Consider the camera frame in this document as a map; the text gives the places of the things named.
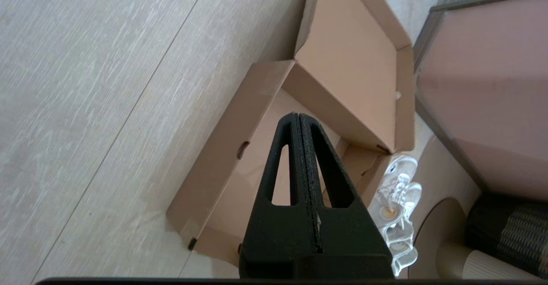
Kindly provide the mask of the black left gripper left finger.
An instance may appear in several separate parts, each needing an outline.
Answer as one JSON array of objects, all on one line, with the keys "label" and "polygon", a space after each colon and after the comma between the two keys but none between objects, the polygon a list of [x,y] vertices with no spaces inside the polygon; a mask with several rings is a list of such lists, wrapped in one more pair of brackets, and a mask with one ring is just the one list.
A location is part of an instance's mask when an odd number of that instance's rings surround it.
[{"label": "black left gripper left finger", "polygon": [[[319,177],[308,123],[302,113],[279,121],[244,237],[244,252],[309,255],[319,252],[316,224]],[[282,149],[289,150],[290,205],[272,202]]]}]

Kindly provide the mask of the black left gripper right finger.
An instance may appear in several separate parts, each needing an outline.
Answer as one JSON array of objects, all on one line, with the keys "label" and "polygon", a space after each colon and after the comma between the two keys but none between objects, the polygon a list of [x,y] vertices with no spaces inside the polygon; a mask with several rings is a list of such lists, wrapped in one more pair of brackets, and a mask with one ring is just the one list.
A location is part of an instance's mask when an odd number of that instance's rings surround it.
[{"label": "black left gripper right finger", "polygon": [[300,114],[299,124],[313,251],[389,258],[385,241],[319,121]]}]

